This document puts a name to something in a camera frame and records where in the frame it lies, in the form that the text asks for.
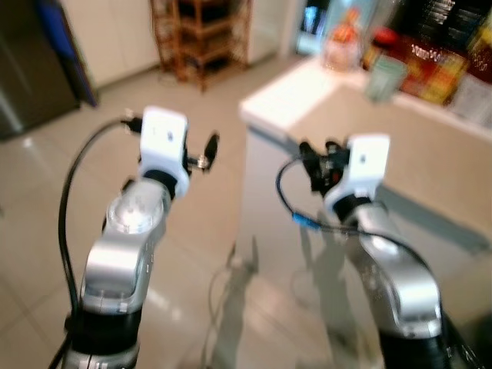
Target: tiled floor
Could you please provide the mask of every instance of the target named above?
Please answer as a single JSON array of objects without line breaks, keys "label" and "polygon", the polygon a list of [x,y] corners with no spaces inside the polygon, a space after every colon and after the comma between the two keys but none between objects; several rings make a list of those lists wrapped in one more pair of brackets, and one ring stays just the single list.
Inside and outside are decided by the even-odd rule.
[{"label": "tiled floor", "polygon": [[[189,117],[191,152],[201,152],[215,129],[221,144],[214,170],[194,174],[189,195],[176,201],[168,219],[141,323],[138,367],[202,368],[207,336],[214,369],[326,367],[330,353],[326,338],[317,336],[316,318],[259,278],[242,270],[220,272],[241,201],[246,129],[238,102],[293,62],[268,61],[205,95],[149,72],[106,88],[98,109],[83,107],[0,144],[0,367],[48,366],[68,312],[57,239],[65,172],[96,127],[125,108],[141,111],[146,105]],[[114,131],[97,143],[76,177],[68,241],[78,281],[106,206],[135,174],[137,158],[138,139]],[[283,306],[283,314],[268,308],[272,301]],[[220,311],[214,329],[209,304]]]}]

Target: cable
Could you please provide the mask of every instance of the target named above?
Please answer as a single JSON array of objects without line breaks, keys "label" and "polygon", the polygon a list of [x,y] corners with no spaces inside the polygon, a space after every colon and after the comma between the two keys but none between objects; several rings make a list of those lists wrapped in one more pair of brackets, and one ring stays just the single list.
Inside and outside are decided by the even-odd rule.
[{"label": "cable", "polygon": [[200,355],[200,369],[207,369],[208,368],[208,340],[210,339],[211,333],[213,330],[218,330],[217,327],[217,319],[218,316],[221,312],[221,306],[224,303],[225,298],[228,296],[229,293],[229,288],[230,285],[228,282],[224,286],[224,290],[221,293],[221,296],[218,299],[217,307],[214,309],[213,304],[212,304],[212,292],[214,289],[215,282],[217,281],[218,277],[220,277],[223,273],[230,271],[230,266],[225,265],[223,267],[220,267],[216,272],[213,274],[210,284],[208,285],[208,293],[207,293],[207,301],[208,301],[208,315],[210,318],[210,324],[208,325],[207,331],[205,333],[205,342],[203,344],[203,347],[201,348],[201,355]]},{"label": "cable", "polygon": [[48,369],[56,369],[58,367],[60,361],[62,361],[63,357],[65,356],[65,352],[67,352],[68,348],[70,347],[70,343],[71,337],[69,336],[69,334],[67,334],[60,348],[58,349],[58,351],[56,351],[56,354],[53,357],[52,362],[49,364]]},{"label": "cable", "polygon": [[[71,305],[71,318],[72,322],[75,321],[75,317],[78,313],[78,292],[77,292],[77,283],[75,281],[73,267],[71,265],[70,253],[68,251],[67,245],[67,209],[68,209],[68,197],[70,195],[71,183],[73,182],[75,173],[84,159],[86,154],[88,153],[91,146],[107,131],[113,129],[117,126],[122,126],[123,123],[130,122],[125,121],[111,121],[102,127],[100,127],[87,141],[82,150],[77,155],[77,158],[72,163],[70,170],[68,171],[67,178],[65,179],[65,183],[63,184],[63,190],[61,191],[61,199],[60,199],[60,208],[58,212],[58,243],[60,247],[60,255],[61,262],[63,263],[63,270],[65,272],[65,279],[68,285],[68,293],[70,294],[70,305]],[[71,343],[71,335],[68,332],[63,344],[58,349],[58,352],[53,357],[52,362],[50,363],[49,368],[54,369],[58,366],[63,355],[70,347]]]},{"label": "cable", "polygon": [[[327,156],[319,155],[316,157],[317,159],[328,159]],[[414,251],[413,248],[411,248],[408,244],[404,243],[403,241],[397,240],[396,238],[393,238],[387,234],[381,234],[377,232],[369,232],[369,231],[364,231],[361,230],[357,227],[347,227],[347,226],[337,226],[337,225],[330,225],[330,224],[325,224],[317,219],[313,218],[309,214],[306,214],[302,211],[296,210],[295,208],[292,207],[292,205],[288,202],[287,198],[285,197],[284,191],[282,190],[281,186],[281,180],[282,177],[284,176],[285,172],[292,167],[293,165],[297,164],[299,161],[302,162],[303,160],[309,160],[309,157],[305,156],[296,156],[293,157],[290,161],[288,161],[278,172],[277,177],[275,178],[275,187],[277,189],[278,197],[280,198],[282,204],[286,207],[286,209],[291,213],[292,219],[298,223],[301,226],[305,226],[308,228],[312,228],[314,230],[318,231],[323,231],[323,232],[330,232],[330,233],[342,233],[346,235],[360,235],[360,236],[368,236],[368,237],[379,237],[383,238],[389,242],[392,242],[396,244],[397,246],[400,246],[403,248],[410,256],[415,258],[419,264],[421,264],[424,268],[427,269],[427,271],[433,276],[435,280],[437,280],[434,276],[434,273],[431,270],[431,267],[427,264],[427,262],[416,252]],[[447,314],[444,311],[442,301],[440,302],[440,314],[441,314],[441,330],[442,330],[442,335],[445,340],[445,344],[447,345],[447,348],[449,348],[450,345],[450,335],[453,335],[454,342],[458,344],[460,356],[462,359],[469,365],[473,365],[473,369],[484,369],[485,366],[483,366],[479,360],[477,359],[477,356],[469,347],[466,345],[466,343],[463,341],[463,339],[460,337],[459,333],[457,332],[456,328],[451,323],[450,318],[447,316]]]}]

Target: kitchen counter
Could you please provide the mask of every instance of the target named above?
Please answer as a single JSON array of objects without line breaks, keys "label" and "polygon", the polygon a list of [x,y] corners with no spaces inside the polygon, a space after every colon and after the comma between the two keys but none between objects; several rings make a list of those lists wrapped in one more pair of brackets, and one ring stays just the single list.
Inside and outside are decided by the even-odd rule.
[{"label": "kitchen counter", "polygon": [[[377,330],[358,273],[337,235],[296,225],[275,191],[279,168],[308,139],[387,132],[392,146],[378,197],[439,282],[472,270],[490,253],[492,139],[442,108],[397,94],[374,105],[361,93],[367,76],[325,71],[317,58],[262,88],[240,106],[248,126],[243,200],[235,254],[297,306],[318,316],[313,340],[333,367],[379,368]],[[301,165],[283,180],[296,208],[326,220]]]},{"label": "kitchen counter", "polygon": [[320,149],[327,138],[384,132],[391,150],[384,184],[492,239],[492,131],[404,93],[375,105],[362,94],[367,73],[341,74],[318,58],[241,103],[241,117],[273,136]]}]

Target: white cabinet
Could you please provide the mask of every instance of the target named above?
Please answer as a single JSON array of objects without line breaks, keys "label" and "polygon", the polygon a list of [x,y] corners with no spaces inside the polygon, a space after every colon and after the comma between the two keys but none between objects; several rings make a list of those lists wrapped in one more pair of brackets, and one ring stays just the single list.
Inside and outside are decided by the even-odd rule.
[{"label": "white cabinet", "polygon": [[111,0],[121,53],[129,71],[139,71],[159,62],[148,0]]},{"label": "white cabinet", "polygon": [[97,87],[158,63],[147,0],[61,0]]},{"label": "white cabinet", "polygon": [[252,2],[249,64],[278,52],[281,47],[286,14],[291,2],[292,0],[254,0]]}]

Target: bottle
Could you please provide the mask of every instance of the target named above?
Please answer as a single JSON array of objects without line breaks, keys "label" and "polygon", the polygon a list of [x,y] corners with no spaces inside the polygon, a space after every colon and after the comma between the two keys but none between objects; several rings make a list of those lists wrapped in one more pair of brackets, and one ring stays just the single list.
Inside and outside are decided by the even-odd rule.
[{"label": "bottle", "polygon": [[357,8],[350,8],[344,20],[327,37],[322,58],[325,68],[351,71],[357,67],[361,57],[359,14]]}]

